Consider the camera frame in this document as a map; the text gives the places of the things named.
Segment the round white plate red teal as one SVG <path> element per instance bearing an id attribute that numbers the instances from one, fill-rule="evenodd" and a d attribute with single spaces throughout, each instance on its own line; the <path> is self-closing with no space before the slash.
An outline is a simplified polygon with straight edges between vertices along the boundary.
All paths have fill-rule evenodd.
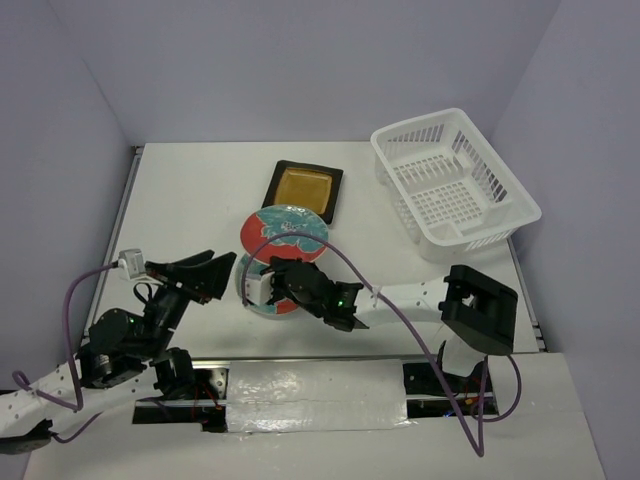
<path id="1" fill-rule="evenodd" d="M 329 240 L 327 224 L 313 211 L 291 205 L 274 205 L 252 213 L 240 230 L 240 241 L 251 255 L 267 239 L 284 233 L 305 233 Z M 272 257 L 313 262 L 326 246 L 305 236 L 287 236 L 274 240 L 261 249 L 255 260 L 268 264 Z"/>

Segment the black square plate orange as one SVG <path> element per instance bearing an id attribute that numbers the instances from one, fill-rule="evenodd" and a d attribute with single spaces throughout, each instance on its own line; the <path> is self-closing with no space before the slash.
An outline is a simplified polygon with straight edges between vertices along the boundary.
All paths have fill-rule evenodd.
<path id="1" fill-rule="evenodd" d="M 275 164 L 262 207 L 291 205 L 307 208 L 331 225 L 343 176 L 341 169 L 279 160 Z"/>

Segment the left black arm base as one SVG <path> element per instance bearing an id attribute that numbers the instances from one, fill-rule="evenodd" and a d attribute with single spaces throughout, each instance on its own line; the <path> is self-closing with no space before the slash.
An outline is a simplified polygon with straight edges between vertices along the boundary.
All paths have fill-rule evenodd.
<path id="1" fill-rule="evenodd" d="M 173 397 L 137 401 L 134 425 L 197 425 L 204 432 L 227 433 L 229 363 L 197 362 L 195 382 Z"/>

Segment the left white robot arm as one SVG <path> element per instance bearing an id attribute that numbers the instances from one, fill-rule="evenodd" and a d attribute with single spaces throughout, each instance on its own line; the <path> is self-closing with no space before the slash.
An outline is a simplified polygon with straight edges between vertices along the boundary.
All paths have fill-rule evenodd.
<path id="1" fill-rule="evenodd" d="M 127 402 L 157 406 L 193 394 L 198 377 L 188 351 L 170 342 L 190 304 L 205 305 L 223 297 L 236 253 L 205 250 L 182 260 L 144 260 L 138 249 L 75 279 L 63 300 L 63 332 L 70 332 L 70 304 L 81 281 L 120 270 L 142 302 L 140 314 L 121 307 L 106 310 L 75 348 L 70 340 L 64 363 L 31 381 L 12 374 L 16 390 L 1 396 L 1 452 L 21 455 L 50 442 L 65 443 L 71 427 L 84 431 L 103 412 Z"/>

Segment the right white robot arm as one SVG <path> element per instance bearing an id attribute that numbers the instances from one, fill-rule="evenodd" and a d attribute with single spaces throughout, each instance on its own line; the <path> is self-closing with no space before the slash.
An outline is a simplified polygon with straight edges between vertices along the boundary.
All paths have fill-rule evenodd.
<path id="1" fill-rule="evenodd" d="M 251 284 L 258 288 L 251 302 L 288 300 L 338 331 L 406 320 L 447 327 L 451 336 L 438 348 L 434 369 L 447 391 L 460 389 L 485 357 L 513 353 L 517 293 L 466 265 L 428 282 L 369 288 L 333 281 L 312 262 L 274 257 Z"/>

